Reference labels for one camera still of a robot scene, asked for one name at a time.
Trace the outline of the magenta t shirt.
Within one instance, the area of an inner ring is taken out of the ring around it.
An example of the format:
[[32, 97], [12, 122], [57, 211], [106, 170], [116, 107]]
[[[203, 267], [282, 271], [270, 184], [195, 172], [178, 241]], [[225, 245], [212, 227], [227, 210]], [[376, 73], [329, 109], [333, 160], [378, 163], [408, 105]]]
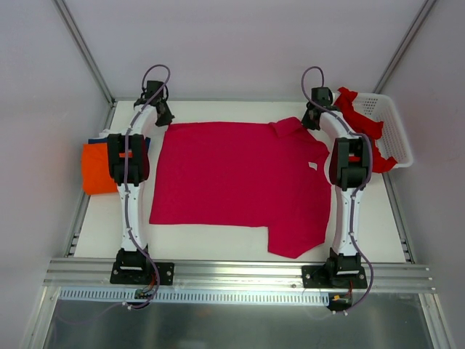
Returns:
[[270, 253], [300, 257], [326, 239], [328, 155], [294, 117], [172, 124], [158, 157], [149, 222], [265, 227]]

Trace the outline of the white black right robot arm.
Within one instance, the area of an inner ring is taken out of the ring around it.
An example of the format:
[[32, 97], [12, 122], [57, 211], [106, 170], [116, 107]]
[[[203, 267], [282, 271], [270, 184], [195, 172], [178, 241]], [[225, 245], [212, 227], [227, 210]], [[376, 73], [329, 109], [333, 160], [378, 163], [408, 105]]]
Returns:
[[368, 136], [356, 132], [333, 105], [328, 87], [314, 87], [308, 99], [302, 125], [323, 130], [333, 139], [328, 168], [329, 182], [336, 191], [336, 231], [330, 256], [316, 272], [333, 287], [350, 279], [361, 279], [363, 254], [357, 243], [360, 202], [372, 174], [372, 148]]

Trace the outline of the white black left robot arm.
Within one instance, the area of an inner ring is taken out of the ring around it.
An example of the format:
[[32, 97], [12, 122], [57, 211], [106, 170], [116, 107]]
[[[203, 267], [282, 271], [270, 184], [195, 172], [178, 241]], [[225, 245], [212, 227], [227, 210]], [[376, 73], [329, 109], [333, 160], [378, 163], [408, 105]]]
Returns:
[[114, 273], [126, 272], [137, 284], [148, 281], [153, 272], [148, 242], [142, 230], [142, 197], [150, 175], [147, 134], [153, 127], [164, 127], [173, 121], [168, 98], [165, 82], [149, 80], [142, 86], [128, 127], [107, 137], [108, 170], [117, 185], [123, 224]]

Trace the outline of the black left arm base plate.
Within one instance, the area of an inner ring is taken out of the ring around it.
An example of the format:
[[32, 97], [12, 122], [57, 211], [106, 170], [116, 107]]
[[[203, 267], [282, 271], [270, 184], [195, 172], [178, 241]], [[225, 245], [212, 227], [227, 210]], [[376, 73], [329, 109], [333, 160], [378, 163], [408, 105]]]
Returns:
[[172, 262], [156, 262], [155, 272], [150, 263], [143, 262], [142, 265], [130, 266], [115, 262], [110, 275], [110, 283], [117, 285], [149, 285], [171, 286], [174, 278], [175, 264]]

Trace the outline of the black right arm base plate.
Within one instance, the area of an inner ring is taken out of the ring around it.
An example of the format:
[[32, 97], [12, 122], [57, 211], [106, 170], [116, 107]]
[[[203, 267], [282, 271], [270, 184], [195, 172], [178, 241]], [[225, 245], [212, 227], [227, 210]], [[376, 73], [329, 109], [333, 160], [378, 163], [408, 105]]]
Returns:
[[301, 268], [302, 283], [305, 289], [367, 289], [365, 269], [354, 273], [336, 273], [323, 265], [304, 265]]

